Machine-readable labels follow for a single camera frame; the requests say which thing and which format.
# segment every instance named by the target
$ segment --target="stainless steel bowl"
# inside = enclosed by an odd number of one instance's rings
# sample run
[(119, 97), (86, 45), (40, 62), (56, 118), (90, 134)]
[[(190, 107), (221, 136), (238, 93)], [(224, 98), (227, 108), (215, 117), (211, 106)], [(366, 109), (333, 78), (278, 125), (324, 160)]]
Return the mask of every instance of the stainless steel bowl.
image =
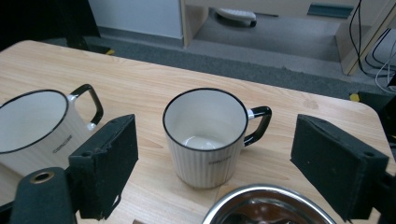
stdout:
[(290, 189), (255, 184), (226, 194), (206, 214), (203, 224), (335, 223), (321, 208)]

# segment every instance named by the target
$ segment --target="mug handle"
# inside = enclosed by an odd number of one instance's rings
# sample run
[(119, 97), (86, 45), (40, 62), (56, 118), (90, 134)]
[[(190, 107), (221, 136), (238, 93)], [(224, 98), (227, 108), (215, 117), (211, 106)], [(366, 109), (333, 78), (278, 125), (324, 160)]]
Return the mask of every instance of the mug handle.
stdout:
[(91, 95), (93, 102), (95, 103), (95, 106), (96, 106), (96, 114), (93, 116), (93, 119), (91, 120), (91, 122), (87, 125), (88, 130), (92, 131), (103, 117), (103, 107), (99, 101), (99, 97), (97, 96), (95, 90), (93, 89), (93, 86), (91, 86), (90, 84), (84, 84), (84, 85), (78, 87), (75, 91), (72, 91), (67, 96), (67, 99), (70, 102), (74, 103), (77, 100), (77, 98), (80, 95), (82, 95), (82, 93), (84, 93), (85, 91), (90, 92), (90, 95)]
[(260, 121), (257, 130), (254, 131), (254, 133), (251, 133), (250, 135), (245, 137), (244, 139), (245, 147), (255, 143), (256, 141), (262, 138), (262, 136), (264, 135), (265, 131), (268, 128), (268, 125), (270, 124), (270, 120), (272, 117), (272, 110), (268, 106), (255, 107), (247, 111), (247, 117), (248, 119), (255, 119), (258, 117), (262, 117), (262, 120)]

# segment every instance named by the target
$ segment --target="white wall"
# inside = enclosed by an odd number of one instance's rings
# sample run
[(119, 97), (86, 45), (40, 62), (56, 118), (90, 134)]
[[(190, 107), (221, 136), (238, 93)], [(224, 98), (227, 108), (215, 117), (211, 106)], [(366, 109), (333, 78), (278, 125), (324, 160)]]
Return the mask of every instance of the white wall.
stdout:
[(101, 27), (181, 39), (179, 0), (89, 0)]

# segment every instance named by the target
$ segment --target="wooden tabletop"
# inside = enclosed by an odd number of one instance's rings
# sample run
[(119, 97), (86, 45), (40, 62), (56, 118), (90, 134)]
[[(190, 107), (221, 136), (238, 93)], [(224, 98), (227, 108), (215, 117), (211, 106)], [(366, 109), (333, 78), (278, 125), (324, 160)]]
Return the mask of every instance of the wooden tabletop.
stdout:
[[(227, 186), (266, 183), (293, 189), (337, 223), (343, 222), (290, 162), (297, 114), (326, 119), (392, 158), (378, 115), (360, 103), (33, 41), (0, 52), (0, 104), (40, 89), (68, 94), (85, 83), (93, 85), (105, 110), (98, 128), (123, 115), (136, 117), (139, 161), (120, 205), (106, 223), (201, 223), (215, 202), (219, 188), (192, 189), (177, 177), (162, 125), (169, 101), (193, 88), (220, 88), (236, 95), (247, 108), (268, 105), (273, 110), (265, 136), (243, 149)], [(81, 98), (78, 111), (89, 119), (93, 105), (89, 96)], [(257, 122), (251, 121), (248, 132), (255, 125)], [(395, 171), (391, 159), (388, 172)], [(374, 223), (378, 217), (374, 211), (371, 220), (361, 223)]]

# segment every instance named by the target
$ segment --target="mug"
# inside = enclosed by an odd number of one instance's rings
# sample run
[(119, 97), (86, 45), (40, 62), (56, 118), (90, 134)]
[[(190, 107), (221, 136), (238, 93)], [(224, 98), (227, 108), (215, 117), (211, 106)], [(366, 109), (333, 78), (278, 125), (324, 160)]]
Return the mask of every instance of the mug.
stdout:
[[(262, 118), (246, 136), (250, 119)], [(177, 175), (198, 189), (217, 187), (231, 178), (240, 151), (264, 135), (271, 108), (246, 110), (227, 91), (200, 88), (175, 97), (163, 112), (163, 127)]]
[[(75, 101), (86, 91), (96, 106), (88, 124), (75, 108)], [(103, 113), (89, 84), (67, 97), (55, 90), (17, 96), (0, 105), (0, 163), (21, 176), (53, 166), (65, 169), (68, 156), (91, 137)]]

